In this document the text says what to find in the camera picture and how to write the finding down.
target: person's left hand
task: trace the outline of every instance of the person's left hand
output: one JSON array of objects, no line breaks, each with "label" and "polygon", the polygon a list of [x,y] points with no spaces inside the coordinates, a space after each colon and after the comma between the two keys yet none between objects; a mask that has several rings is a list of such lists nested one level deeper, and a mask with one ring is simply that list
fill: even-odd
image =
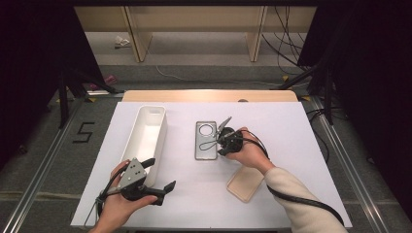
[{"label": "person's left hand", "polygon": [[[120,163],[111,174],[111,177],[124,165],[129,163],[129,160]],[[120,175],[118,175],[112,186],[117,186],[120,182]],[[113,232],[122,227],[130,218],[130,216],[140,208],[148,206],[157,200],[156,196],[145,196],[137,201],[129,201],[121,196],[120,193],[110,195],[107,197],[103,212],[96,225],[89,232]]]}]

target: hand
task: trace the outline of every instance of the hand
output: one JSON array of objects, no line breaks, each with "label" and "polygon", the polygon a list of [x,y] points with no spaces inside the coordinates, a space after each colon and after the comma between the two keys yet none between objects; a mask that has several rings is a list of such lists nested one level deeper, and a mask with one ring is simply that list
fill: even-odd
[{"label": "hand", "polygon": [[[120,163],[111,174],[111,177],[129,160]],[[118,175],[112,186],[117,186],[120,182],[120,175]],[[145,196],[137,201],[129,201],[121,196],[120,193],[110,195],[107,197],[103,212],[96,225],[89,232],[112,232],[122,227],[130,218],[130,216],[140,208],[148,206],[157,200],[156,196]]]},{"label": "hand", "polygon": [[[248,132],[248,128],[243,127],[240,131],[242,132],[243,138],[258,142],[258,139]],[[228,153],[226,158],[237,160],[247,167],[256,168],[263,175],[269,169],[275,167],[275,165],[264,155],[261,148],[248,141],[243,141],[243,148],[239,152]]]}]

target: black tool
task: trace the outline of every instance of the black tool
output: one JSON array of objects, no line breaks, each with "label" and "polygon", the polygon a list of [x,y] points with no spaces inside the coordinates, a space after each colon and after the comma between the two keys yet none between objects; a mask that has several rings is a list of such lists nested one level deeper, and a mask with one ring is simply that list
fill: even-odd
[{"label": "black tool", "polygon": [[227,155],[230,152],[238,152],[243,147],[243,135],[240,131],[235,131],[230,127],[225,127],[218,136],[218,144],[221,149],[218,150],[220,155]]},{"label": "black tool", "polygon": [[136,201],[144,196],[154,195],[157,197],[157,200],[153,202],[152,205],[161,206],[163,204],[164,196],[173,190],[176,181],[168,184],[164,189],[155,189],[145,186],[144,182],[147,175],[145,168],[153,166],[154,164],[154,158],[148,159],[142,163],[136,158],[130,161],[126,171],[121,177],[119,186],[117,187],[125,199]]},{"label": "black tool", "polygon": [[[161,206],[163,204],[164,196],[175,188],[176,181],[168,184],[164,189],[155,189],[145,186],[144,182],[147,176],[145,168],[153,166],[154,164],[154,158],[148,159],[142,163],[139,162],[137,158],[133,158],[130,163],[120,168],[112,176],[106,188],[96,198],[95,205],[98,215],[100,216],[103,211],[103,204],[106,201],[106,198],[118,193],[129,201],[136,201],[144,196],[154,195],[157,197],[157,200],[153,202],[152,205]],[[123,175],[121,176],[119,185],[109,188],[114,179],[121,173],[123,173]]]}]

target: gray carpet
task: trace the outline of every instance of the gray carpet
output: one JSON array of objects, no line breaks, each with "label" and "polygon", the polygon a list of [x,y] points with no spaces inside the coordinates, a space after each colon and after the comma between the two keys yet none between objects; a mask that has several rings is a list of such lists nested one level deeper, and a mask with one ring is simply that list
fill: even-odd
[{"label": "gray carpet", "polygon": [[[283,76],[283,73],[276,67],[160,66],[159,69],[165,74],[184,79],[226,82],[178,81],[176,78],[160,75],[154,66],[101,66],[105,76],[116,75],[119,79],[113,85],[118,89],[268,89],[273,85],[228,81],[282,83]],[[289,71],[299,72],[296,68]],[[304,90],[304,87],[300,86],[295,90],[299,92]],[[71,217],[76,211],[80,195],[86,186],[113,111],[119,101],[121,101],[120,98],[97,98],[94,102],[82,104],[71,123],[59,154],[20,228],[20,232],[83,231],[70,227]],[[307,112],[313,110],[311,102],[303,101],[302,104]],[[30,140],[26,143],[28,153],[15,156],[0,173],[0,227],[2,229],[20,194],[31,181],[31,177],[40,165],[56,133],[59,124],[59,109],[55,99],[51,100],[50,106],[51,112],[44,114]],[[367,152],[350,120],[342,119],[344,113],[340,110],[334,111],[333,114],[335,115],[333,118],[334,127],[356,163],[362,180],[378,205],[385,222],[390,227],[390,232],[412,232],[411,222],[397,204],[379,172],[373,164],[366,161]],[[86,139],[86,135],[78,134],[83,122],[93,122],[93,124],[84,126],[84,130],[92,132],[92,135],[88,143],[74,143],[74,141]],[[319,120],[315,119],[313,125],[314,129],[327,142],[330,151],[327,166],[354,224],[354,228],[349,231],[373,232],[331,144],[327,141]],[[326,155],[325,146],[321,141],[319,144]]]}]

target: finger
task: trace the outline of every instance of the finger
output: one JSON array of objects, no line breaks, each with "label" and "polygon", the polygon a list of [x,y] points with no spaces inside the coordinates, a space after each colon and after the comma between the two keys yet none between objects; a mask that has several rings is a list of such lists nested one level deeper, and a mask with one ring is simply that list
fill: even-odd
[{"label": "finger", "polygon": [[239,129],[239,131],[241,131],[242,134],[243,134],[244,132],[249,131],[249,130],[248,130],[248,127],[241,127],[241,128]]},{"label": "finger", "polygon": [[110,177],[112,177],[120,168],[122,168],[124,165],[128,164],[130,162],[130,160],[124,160],[123,162],[121,162],[120,164],[118,164],[118,166],[116,166],[115,169],[113,169],[112,173],[110,174]]},{"label": "finger", "polygon": [[112,184],[110,185],[110,187],[118,186],[119,183],[120,183],[120,179],[121,179],[120,174],[118,174],[118,176],[115,177],[115,179],[113,180],[113,182],[112,182]]},{"label": "finger", "polygon": [[156,200],[156,196],[144,196],[143,198],[133,202],[134,211],[137,211],[145,206],[151,205]]},{"label": "finger", "polygon": [[241,131],[241,132],[242,132],[243,138],[250,139],[250,140],[253,140],[255,142],[258,141],[258,138],[255,135],[253,135],[247,128],[245,130]]}]

